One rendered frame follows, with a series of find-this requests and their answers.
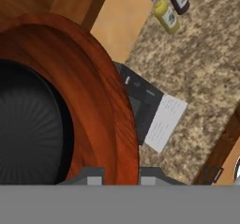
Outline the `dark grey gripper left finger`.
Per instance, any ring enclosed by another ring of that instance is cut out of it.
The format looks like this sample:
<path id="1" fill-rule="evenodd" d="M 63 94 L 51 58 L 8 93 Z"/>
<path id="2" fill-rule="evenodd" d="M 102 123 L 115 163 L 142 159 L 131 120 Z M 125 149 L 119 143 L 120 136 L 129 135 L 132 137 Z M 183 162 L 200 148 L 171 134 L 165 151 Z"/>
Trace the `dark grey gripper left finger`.
<path id="1" fill-rule="evenodd" d="M 62 185 L 102 186 L 105 184 L 105 169 L 102 167 L 83 167 L 75 176 L 62 182 Z"/>

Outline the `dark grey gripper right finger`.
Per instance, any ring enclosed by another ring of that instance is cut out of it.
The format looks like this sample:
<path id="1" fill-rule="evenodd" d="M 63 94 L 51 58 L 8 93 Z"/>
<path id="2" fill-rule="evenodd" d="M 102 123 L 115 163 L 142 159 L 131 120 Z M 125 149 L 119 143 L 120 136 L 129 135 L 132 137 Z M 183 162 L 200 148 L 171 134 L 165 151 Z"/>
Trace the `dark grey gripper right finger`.
<path id="1" fill-rule="evenodd" d="M 141 186 L 184 185 L 184 183 L 167 176 L 160 167 L 140 167 L 139 184 Z"/>

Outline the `large brown wooden bowl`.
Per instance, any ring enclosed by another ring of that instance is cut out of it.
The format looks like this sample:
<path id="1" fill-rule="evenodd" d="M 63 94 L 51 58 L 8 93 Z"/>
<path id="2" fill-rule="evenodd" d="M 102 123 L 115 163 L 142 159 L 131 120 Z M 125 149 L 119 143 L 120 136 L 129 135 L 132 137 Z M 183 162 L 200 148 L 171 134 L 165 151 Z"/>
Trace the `large brown wooden bowl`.
<path id="1" fill-rule="evenodd" d="M 137 184 L 138 141 L 126 89 L 90 33 L 58 15 L 24 14 L 0 23 L 0 59 L 32 68 L 67 103 L 74 145 L 65 180 L 83 167 L 102 167 L 107 185 Z"/>

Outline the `dark wooden counter cabinet front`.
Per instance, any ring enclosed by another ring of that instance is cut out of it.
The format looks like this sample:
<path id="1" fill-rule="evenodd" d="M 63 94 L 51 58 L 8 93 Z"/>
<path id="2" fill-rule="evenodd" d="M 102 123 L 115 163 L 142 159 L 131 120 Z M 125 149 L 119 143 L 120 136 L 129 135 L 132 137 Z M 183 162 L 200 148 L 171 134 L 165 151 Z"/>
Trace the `dark wooden counter cabinet front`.
<path id="1" fill-rule="evenodd" d="M 211 186 L 218 181 L 224 171 L 223 163 L 226 161 L 239 137 L 240 104 L 235 108 L 216 145 L 212 148 L 210 155 L 192 182 L 193 185 Z"/>

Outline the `black ribbed bowl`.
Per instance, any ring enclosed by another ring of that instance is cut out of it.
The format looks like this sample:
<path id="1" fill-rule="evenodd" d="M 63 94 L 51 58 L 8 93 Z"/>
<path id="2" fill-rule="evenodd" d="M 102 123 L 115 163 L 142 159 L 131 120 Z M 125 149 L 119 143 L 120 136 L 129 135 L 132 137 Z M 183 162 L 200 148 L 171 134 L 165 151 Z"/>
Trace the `black ribbed bowl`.
<path id="1" fill-rule="evenodd" d="M 56 88 L 32 68 L 0 59 L 0 185 L 57 185 L 67 178 L 74 130 Z"/>

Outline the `dark grey box, white side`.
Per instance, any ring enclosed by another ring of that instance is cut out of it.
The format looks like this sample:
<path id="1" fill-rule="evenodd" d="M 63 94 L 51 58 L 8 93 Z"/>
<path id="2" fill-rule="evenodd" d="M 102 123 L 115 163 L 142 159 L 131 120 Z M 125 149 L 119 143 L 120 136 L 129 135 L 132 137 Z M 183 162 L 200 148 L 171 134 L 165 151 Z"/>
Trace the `dark grey box, white side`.
<path id="1" fill-rule="evenodd" d="M 133 110 L 139 145 L 160 153 L 185 114 L 188 104 L 165 94 L 124 64 L 114 62 Z"/>

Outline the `silver metal round object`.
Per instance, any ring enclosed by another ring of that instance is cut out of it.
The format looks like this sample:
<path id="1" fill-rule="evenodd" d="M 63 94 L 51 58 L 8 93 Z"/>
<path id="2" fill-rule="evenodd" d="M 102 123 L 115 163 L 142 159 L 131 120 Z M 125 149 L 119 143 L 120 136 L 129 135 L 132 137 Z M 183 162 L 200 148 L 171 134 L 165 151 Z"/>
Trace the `silver metal round object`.
<path id="1" fill-rule="evenodd" d="M 236 186 L 240 186 L 240 157 L 239 157 L 236 167 L 235 167 L 233 184 Z"/>

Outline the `yellow bottle with label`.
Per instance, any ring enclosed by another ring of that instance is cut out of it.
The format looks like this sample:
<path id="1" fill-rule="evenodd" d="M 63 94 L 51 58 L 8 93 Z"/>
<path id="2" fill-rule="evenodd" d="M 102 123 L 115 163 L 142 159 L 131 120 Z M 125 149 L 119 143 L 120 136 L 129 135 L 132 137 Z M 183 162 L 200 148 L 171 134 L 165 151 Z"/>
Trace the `yellow bottle with label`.
<path id="1" fill-rule="evenodd" d="M 179 29 L 179 21 L 166 0 L 156 2 L 154 14 L 168 34 L 173 34 Z"/>

